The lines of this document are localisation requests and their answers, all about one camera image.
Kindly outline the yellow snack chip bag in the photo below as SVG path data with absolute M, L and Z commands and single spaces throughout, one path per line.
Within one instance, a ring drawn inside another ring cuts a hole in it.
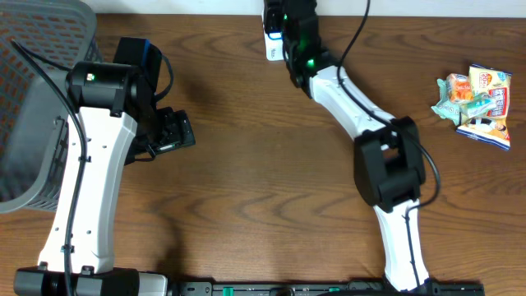
M 510 132 L 506 118 L 510 109 L 510 86 L 513 74 L 472 64 L 468 78 L 474 98 L 488 93 L 496 100 L 496 107 L 474 118 L 461 120 L 456 132 L 462 136 L 491 144 L 502 150 L 510 149 Z

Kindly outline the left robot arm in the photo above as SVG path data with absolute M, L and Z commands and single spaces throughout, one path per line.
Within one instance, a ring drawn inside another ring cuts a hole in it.
M 36 266 L 20 268 L 18 295 L 173 294 L 166 275 L 114 265 L 114 218 L 128 164 L 196 142 L 187 114 L 159 108 L 168 58 L 148 39 L 123 37 L 112 62 L 77 62 L 50 89 L 68 117 L 58 208 Z

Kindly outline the teal tissue pack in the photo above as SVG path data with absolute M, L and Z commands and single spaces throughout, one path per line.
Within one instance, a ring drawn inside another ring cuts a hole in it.
M 474 98 L 473 102 L 463 104 L 460 111 L 465 117 L 474 118 L 495 107 L 496 100 L 488 93 L 481 93 Z

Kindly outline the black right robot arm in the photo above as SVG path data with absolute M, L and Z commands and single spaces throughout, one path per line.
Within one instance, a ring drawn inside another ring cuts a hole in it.
M 354 148 L 354 182 L 379 221 L 386 282 L 417 292 L 429 278 L 418 234 L 426 175 L 418 130 L 372 103 L 322 43 L 315 1 L 265 0 L 261 13 L 266 57 L 285 63 L 292 83 L 324 107 Z

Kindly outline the orange tissue pack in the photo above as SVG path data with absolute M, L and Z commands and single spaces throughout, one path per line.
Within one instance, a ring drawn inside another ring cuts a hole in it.
M 453 104 L 468 104 L 473 101 L 473 92 L 469 78 L 465 75 L 451 73 L 446 77 L 448 97 Z

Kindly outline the mint green wipes pack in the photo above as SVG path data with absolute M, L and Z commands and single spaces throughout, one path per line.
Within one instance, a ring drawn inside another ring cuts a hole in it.
M 439 89 L 439 101 L 431 106 L 431 110 L 442 119 L 449 119 L 455 126 L 460 125 L 461 113 L 457 104 L 450 101 L 447 91 L 447 83 L 442 79 L 437 79 L 436 84 Z

